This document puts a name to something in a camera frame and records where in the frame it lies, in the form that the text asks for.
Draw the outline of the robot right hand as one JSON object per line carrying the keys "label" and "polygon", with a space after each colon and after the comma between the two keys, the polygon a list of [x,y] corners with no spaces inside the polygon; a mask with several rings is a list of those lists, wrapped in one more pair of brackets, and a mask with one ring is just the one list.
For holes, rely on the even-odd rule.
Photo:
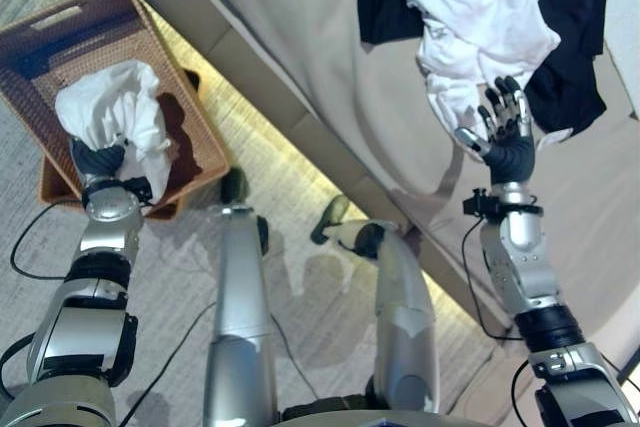
{"label": "robot right hand", "polygon": [[483,139],[466,127],[454,131],[455,138],[478,154],[489,168],[491,185],[526,184],[535,168],[535,145],[529,103],[524,90],[512,77],[497,77],[485,96],[491,111],[477,111],[488,134]]}

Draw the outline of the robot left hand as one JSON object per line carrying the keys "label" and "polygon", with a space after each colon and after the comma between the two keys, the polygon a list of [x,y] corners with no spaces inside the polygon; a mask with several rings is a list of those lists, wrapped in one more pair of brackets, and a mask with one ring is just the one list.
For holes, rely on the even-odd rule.
{"label": "robot left hand", "polygon": [[122,145],[92,150],[78,138],[70,139],[71,159],[83,186],[97,180],[114,178],[123,164],[125,148]]}

